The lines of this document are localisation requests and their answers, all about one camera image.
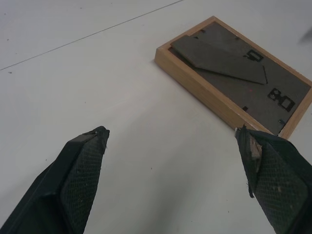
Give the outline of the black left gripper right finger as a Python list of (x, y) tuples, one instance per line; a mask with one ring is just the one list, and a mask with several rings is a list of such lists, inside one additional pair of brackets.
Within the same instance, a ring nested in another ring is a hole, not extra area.
[(236, 128), (249, 195), (277, 234), (312, 232), (312, 166), (288, 140)]

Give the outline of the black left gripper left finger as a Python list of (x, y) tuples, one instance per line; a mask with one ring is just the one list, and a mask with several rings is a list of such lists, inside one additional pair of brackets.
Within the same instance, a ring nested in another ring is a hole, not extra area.
[(110, 131), (99, 126), (68, 141), (31, 184), (2, 234), (82, 234), (98, 189)]

